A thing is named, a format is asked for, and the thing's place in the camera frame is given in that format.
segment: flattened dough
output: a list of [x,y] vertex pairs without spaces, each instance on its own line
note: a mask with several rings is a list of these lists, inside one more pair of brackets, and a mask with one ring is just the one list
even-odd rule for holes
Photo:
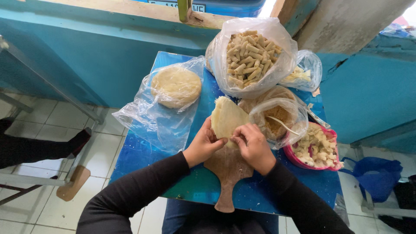
[[160,104],[169,108],[182,108],[199,97],[201,79],[183,67],[170,67],[153,77],[151,87],[153,96],[159,94]]
[[[248,114],[227,97],[222,96],[215,100],[215,109],[211,113],[211,127],[218,139],[232,137],[238,126],[249,122]],[[226,146],[238,148],[230,140]]]

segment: white plastic spoon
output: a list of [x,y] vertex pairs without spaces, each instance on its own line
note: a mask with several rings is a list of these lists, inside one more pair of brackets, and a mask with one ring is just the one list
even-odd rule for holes
[[297,136],[299,136],[299,133],[297,133],[297,132],[294,132],[294,131],[292,131],[290,128],[288,128],[282,121],[280,121],[280,120],[278,120],[278,119],[276,119],[276,118],[274,118],[274,117],[271,117],[271,116],[266,116],[266,117],[269,117],[269,118],[271,118],[271,119],[274,119],[274,120],[276,120],[277,122],[279,122],[282,126],[284,126],[285,127],[285,129],[287,129],[288,131],[290,131],[291,133],[293,133],[293,134],[295,134],[295,135],[297,135]]

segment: blue table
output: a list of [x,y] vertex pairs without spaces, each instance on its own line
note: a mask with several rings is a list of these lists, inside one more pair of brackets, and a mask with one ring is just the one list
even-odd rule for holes
[[[156,56],[152,70],[185,62],[192,57],[176,55],[167,52],[159,52]],[[291,89],[305,103],[313,103],[312,111],[321,119],[326,120],[320,95],[313,97],[310,92]],[[207,70],[204,71],[204,82],[201,99],[195,119],[191,126],[187,146],[191,143],[195,134],[215,108],[214,100],[224,94],[218,88],[215,78]],[[285,156],[282,149],[273,151],[276,158],[283,163],[296,177],[318,194],[330,207],[334,208],[336,194],[342,195],[341,184],[337,172],[315,171],[301,169],[293,165]],[[135,135],[129,130],[121,149],[110,182],[156,161],[169,157],[165,152],[152,147],[147,141]],[[248,209],[258,212],[283,214],[269,200],[270,188],[264,178],[254,172],[253,177],[240,180],[233,190],[233,203],[237,209]],[[193,202],[215,204],[220,195],[220,182],[218,178],[202,164],[192,168],[191,174],[184,177],[176,185],[170,188],[163,197],[184,199]]]

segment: black sleeve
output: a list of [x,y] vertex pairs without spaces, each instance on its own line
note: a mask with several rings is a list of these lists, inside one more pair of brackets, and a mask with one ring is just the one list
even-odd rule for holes
[[353,233],[343,220],[286,167],[276,162],[266,179],[279,209],[293,218],[300,233]]
[[190,173],[182,152],[114,181],[85,206],[80,233],[131,233],[129,217]]

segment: metal utensil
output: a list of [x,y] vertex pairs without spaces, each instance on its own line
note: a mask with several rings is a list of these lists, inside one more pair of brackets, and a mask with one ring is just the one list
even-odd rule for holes
[[308,112],[308,114],[321,126],[323,126],[326,129],[331,128],[331,126],[329,124],[327,124],[325,121],[323,121],[321,118],[319,118],[317,115],[315,115],[311,109],[308,108],[308,106],[306,105],[306,103],[304,101],[302,101],[296,94],[293,94],[297,100],[297,102],[299,104],[301,104],[301,106],[303,106],[306,111]]

